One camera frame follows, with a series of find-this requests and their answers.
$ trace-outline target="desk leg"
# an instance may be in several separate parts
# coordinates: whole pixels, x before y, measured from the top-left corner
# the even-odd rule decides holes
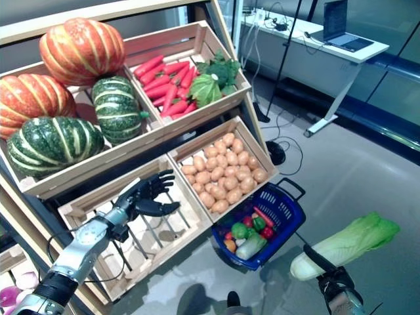
[[[340,93],[335,97],[335,100],[331,107],[329,108],[327,114],[324,118],[321,118],[319,122],[315,123],[311,127],[309,127],[305,132],[305,137],[309,138],[314,133],[317,133],[319,130],[324,128],[326,125],[331,123],[335,118],[338,116],[335,115],[335,111],[337,111],[337,108],[340,106],[341,102],[343,101],[344,97],[346,96],[348,90],[352,86],[354,80],[357,78],[357,75],[360,72],[360,69],[362,69],[362,64],[358,64],[356,68],[354,69],[353,73],[351,73],[350,77],[348,78],[348,81],[346,85],[343,87],[343,89],[340,91]]]

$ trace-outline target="pumpkin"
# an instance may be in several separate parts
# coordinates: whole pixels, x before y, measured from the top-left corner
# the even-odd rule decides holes
[[[93,104],[104,137],[113,145],[134,138],[141,132],[147,112],[138,110],[133,86],[119,75],[104,78],[92,88]]]
[[[3,139],[31,118],[74,115],[72,94],[49,75],[8,75],[0,79],[0,137]]]
[[[92,123],[72,117],[38,117],[7,140],[13,167],[26,176],[44,177],[83,161],[104,147]]]
[[[118,31],[86,18],[52,27],[39,49],[52,76],[67,85],[92,85],[98,77],[118,71],[125,60]]]

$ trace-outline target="robotic arm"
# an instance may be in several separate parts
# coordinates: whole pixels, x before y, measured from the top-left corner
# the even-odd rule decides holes
[[[179,208],[179,202],[162,204],[154,199],[173,185],[172,170],[145,180],[118,197],[112,210],[97,215],[77,229],[74,240],[60,254],[43,281],[16,307],[12,315],[61,315],[77,287],[85,281],[98,256],[111,240],[128,238],[127,223],[139,214],[162,217]]]

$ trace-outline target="blue basket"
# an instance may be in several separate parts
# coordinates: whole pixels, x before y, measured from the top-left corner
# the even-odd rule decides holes
[[[288,182],[301,193],[297,198],[280,188],[282,182]],[[257,190],[235,209],[231,210],[212,227],[212,233],[220,250],[234,264],[256,270],[264,264],[277,250],[296,232],[306,220],[302,207],[297,201],[305,194],[305,191],[292,180],[283,178],[277,184],[268,183]],[[238,258],[231,253],[224,244],[224,235],[228,233],[233,224],[241,222],[246,216],[254,213],[253,206],[257,206],[265,215],[270,217],[276,227],[275,234],[268,243],[253,257],[247,261]]]

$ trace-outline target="wooden crate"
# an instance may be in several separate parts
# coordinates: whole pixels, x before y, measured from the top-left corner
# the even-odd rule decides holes
[[[24,73],[49,74],[44,63],[38,62],[28,67],[3,73],[1,76]],[[133,83],[126,67],[120,71],[119,75],[127,77]],[[133,86],[140,107],[148,110],[137,91],[136,85],[133,84]],[[72,92],[77,103],[78,116],[94,124],[97,123],[90,87],[68,87],[68,89]],[[163,136],[163,130],[160,126],[161,123],[158,118],[153,112],[150,112],[150,117],[142,124],[141,135],[114,147],[106,143],[105,149],[101,153],[42,179],[25,177],[14,171],[7,157],[7,143],[3,139],[0,139],[0,156],[21,192],[47,199],[156,146],[158,144],[157,140]]]
[[[20,245],[16,244],[0,253],[0,289],[16,285],[16,279],[27,272],[35,272],[38,275],[38,270]],[[64,311],[64,315],[76,314],[74,306],[70,304]]]
[[[166,169],[174,169],[175,184],[169,188],[168,194],[159,195],[156,201],[171,203],[174,200],[179,201],[181,206],[165,218],[139,216],[129,223],[131,233],[129,239],[121,244],[121,249],[132,270],[125,266],[117,280],[102,283],[112,301],[121,297],[124,292],[207,230],[211,225],[209,217],[202,211],[176,166],[166,155],[58,208],[68,228],[76,228],[94,217],[96,211],[107,213],[121,190],[133,180],[144,179]],[[139,250],[137,241],[147,259]],[[100,279],[105,280],[117,276],[122,263],[123,259],[117,246],[111,243],[99,256],[94,270]]]
[[[212,213],[210,212],[207,207],[203,204],[203,202],[199,199],[198,194],[192,189],[190,183],[188,182],[187,178],[184,174],[180,171],[180,167],[182,165],[192,165],[192,157],[194,155],[199,155],[203,159],[205,159],[203,149],[207,146],[214,143],[214,141],[223,137],[226,133],[234,133],[236,138],[239,138],[243,142],[243,149],[248,151],[250,155],[253,155],[259,161],[260,167],[265,169],[268,173],[268,178],[266,181],[257,185],[250,193],[243,195],[241,200],[234,205],[231,205],[224,213]],[[207,131],[206,133],[198,136],[197,138],[179,146],[177,149],[173,150],[172,152],[168,153],[169,157],[174,160],[177,164],[179,172],[181,176],[185,180],[186,184],[191,187],[193,194],[199,201],[201,207],[208,213],[211,217],[213,222],[216,222],[225,214],[227,214],[230,210],[235,208],[237,204],[242,202],[245,198],[249,197],[255,190],[259,189],[262,185],[267,183],[272,177],[278,174],[277,168],[271,162],[271,159],[264,153],[263,149],[259,146],[258,142],[255,140],[253,135],[249,132],[243,121],[240,119],[239,116],[232,118],[231,120],[219,125],[218,127]]]
[[[191,65],[213,58],[218,50],[222,51],[225,58],[232,58],[206,21],[132,37],[125,40],[125,47],[126,65],[131,71],[134,71],[139,64],[160,54],[165,56],[163,61],[166,63],[189,61]],[[153,106],[152,101],[142,90],[140,82],[133,74],[131,75],[149,110],[166,126],[166,132],[171,134],[185,133],[221,115],[237,106],[251,89],[242,72],[239,72],[236,77],[236,92],[173,121],[170,117],[161,118],[160,109]]]

